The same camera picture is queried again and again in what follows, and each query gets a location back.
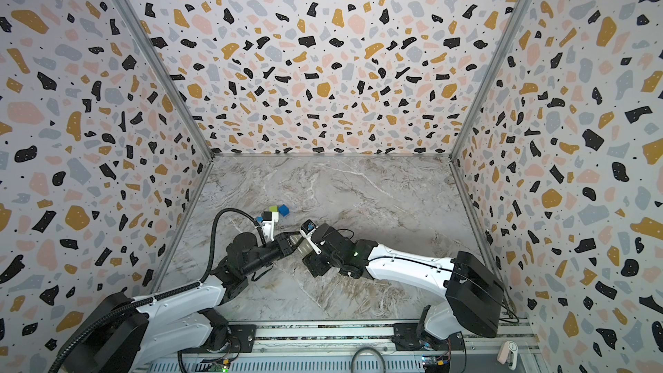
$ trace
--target marble floor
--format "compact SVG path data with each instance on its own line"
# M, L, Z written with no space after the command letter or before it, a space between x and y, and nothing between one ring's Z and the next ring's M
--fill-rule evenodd
M444 157L217 157L161 290L199 278L208 259L211 222L224 207L254 216L286 204L277 232L307 219L350 228L355 238L403 252L480 258L448 160ZM248 220L221 218L215 266ZM333 268L313 278L295 253L220 306L231 320L418 319L439 299L391 281L352 279Z

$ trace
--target terrazzo wallpaper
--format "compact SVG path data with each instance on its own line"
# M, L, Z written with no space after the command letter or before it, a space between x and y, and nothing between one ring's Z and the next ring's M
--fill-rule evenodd
M663 372L661 0L533 0L458 165L551 372Z
M149 291L203 157L110 0L3 3L0 371L41 373Z
M217 153L444 153L516 0L131 0Z

